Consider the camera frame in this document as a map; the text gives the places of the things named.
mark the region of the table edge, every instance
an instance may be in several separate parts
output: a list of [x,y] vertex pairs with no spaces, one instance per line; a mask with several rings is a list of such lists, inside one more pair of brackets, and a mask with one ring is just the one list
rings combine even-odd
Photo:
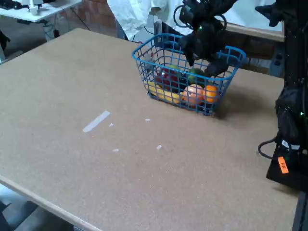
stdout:
[[77,226],[84,231],[102,231],[95,226],[85,222],[84,220],[76,217],[75,215],[61,209],[60,207],[54,205],[50,201],[45,200],[44,198],[36,195],[35,193],[21,187],[20,185],[16,184],[15,182],[5,178],[4,176],[0,175],[0,183],[4,186],[8,187],[9,189],[13,190],[14,192],[24,196],[25,198],[29,199],[31,202],[37,204],[38,206],[46,209],[47,211],[53,213],[54,215],[62,218],[63,220],[71,223],[72,225]]

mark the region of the brick wall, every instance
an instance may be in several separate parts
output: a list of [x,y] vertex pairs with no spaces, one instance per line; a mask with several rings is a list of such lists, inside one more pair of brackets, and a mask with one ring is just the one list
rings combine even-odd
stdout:
[[[115,28],[116,21],[106,0],[83,0],[74,11],[86,24],[95,24],[109,28]],[[78,21],[78,18],[67,11],[68,19]]]

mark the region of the blue wire basket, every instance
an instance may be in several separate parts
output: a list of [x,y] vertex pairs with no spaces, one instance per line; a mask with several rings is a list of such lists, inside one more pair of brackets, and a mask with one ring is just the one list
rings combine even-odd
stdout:
[[155,35],[133,51],[144,87],[156,100],[212,115],[246,54],[226,46],[216,56],[225,59],[228,70],[215,77],[206,76],[209,63],[198,60],[190,67],[179,46],[180,38],[173,34]]

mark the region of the white tape strip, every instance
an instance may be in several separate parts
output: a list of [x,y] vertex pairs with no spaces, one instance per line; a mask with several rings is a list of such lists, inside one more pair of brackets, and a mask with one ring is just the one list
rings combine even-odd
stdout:
[[101,113],[98,117],[96,117],[95,120],[93,120],[91,123],[89,123],[82,131],[83,132],[89,132],[93,128],[95,128],[99,123],[101,123],[104,119],[106,119],[110,115],[110,112],[104,111]]

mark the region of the tan table surface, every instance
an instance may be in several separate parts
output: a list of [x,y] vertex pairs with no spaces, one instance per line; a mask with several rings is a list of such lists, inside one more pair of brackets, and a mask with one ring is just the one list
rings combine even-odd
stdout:
[[135,47],[77,29],[1,65],[0,182],[84,230],[291,230],[297,195],[256,154],[283,80],[239,70],[197,115],[147,96]]

